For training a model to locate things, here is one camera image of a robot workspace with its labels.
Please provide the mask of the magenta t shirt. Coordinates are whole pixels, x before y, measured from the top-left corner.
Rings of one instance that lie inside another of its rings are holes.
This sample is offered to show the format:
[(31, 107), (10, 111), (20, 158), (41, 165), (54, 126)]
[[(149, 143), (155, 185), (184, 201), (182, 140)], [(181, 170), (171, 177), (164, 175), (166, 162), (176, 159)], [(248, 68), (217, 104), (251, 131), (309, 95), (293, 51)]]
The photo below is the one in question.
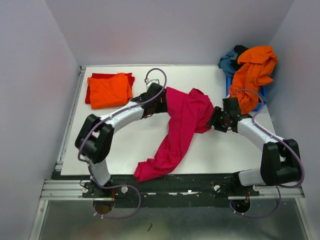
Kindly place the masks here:
[(187, 154), (194, 134), (203, 134), (210, 128), (208, 121), (214, 111), (210, 98), (199, 89), (189, 93), (168, 87), (167, 112), (170, 116), (168, 133), (154, 158), (139, 162), (134, 177), (139, 183), (171, 173)]

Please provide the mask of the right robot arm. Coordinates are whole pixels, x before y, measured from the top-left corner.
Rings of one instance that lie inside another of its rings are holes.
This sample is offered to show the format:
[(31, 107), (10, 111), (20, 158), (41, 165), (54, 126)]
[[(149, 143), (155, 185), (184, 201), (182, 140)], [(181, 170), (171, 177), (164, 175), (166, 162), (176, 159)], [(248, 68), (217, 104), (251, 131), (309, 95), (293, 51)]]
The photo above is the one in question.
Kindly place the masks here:
[(236, 97), (224, 98), (222, 104), (222, 108), (214, 108), (207, 126), (240, 134), (262, 153), (259, 168), (235, 173), (241, 186), (281, 186), (304, 179), (299, 145), (294, 139), (283, 139), (258, 124), (250, 114), (242, 114)]

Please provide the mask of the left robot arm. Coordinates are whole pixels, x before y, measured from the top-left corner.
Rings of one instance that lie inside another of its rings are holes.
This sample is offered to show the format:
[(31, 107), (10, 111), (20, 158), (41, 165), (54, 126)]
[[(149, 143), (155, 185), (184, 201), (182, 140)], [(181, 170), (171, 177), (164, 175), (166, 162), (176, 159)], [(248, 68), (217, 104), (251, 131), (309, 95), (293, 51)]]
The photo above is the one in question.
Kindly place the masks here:
[(78, 160), (88, 165), (92, 181), (105, 187), (111, 180), (107, 156), (116, 132), (135, 121), (167, 111), (166, 89), (154, 82), (120, 109), (103, 116), (88, 115), (74, 145)]

